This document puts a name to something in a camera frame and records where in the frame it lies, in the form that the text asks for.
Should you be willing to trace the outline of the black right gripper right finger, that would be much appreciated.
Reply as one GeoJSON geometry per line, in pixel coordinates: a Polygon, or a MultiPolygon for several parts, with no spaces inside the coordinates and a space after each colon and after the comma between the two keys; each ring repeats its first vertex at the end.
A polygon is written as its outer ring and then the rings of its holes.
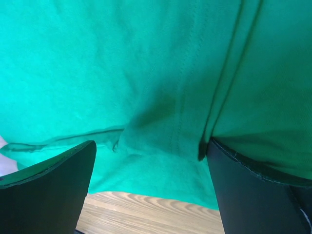
{"type": "Polygon", "coordinates": [[[275,170],[215,139],[206,156],[225,233],[312,232],[311,180],[275,170]]]}

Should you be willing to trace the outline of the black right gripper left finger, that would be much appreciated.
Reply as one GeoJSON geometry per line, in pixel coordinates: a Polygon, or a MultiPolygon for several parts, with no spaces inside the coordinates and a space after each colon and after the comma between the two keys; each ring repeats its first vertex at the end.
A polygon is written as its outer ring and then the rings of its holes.
{"type": "Polygon", "coordinates": [[[76,234],[97,146],[86,141],[0,178],[2,234],[76,234]]]}

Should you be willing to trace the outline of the green t shirt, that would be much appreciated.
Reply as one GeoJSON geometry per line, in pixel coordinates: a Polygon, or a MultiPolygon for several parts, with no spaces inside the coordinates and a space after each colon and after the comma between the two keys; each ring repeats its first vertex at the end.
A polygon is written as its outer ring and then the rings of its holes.
{"type": "Polygon", "coordinates": [[[312,176],[309,0],[3,0],[1,154],[87,140],[89,192],[216,209],[209,139],[312,176]]]}

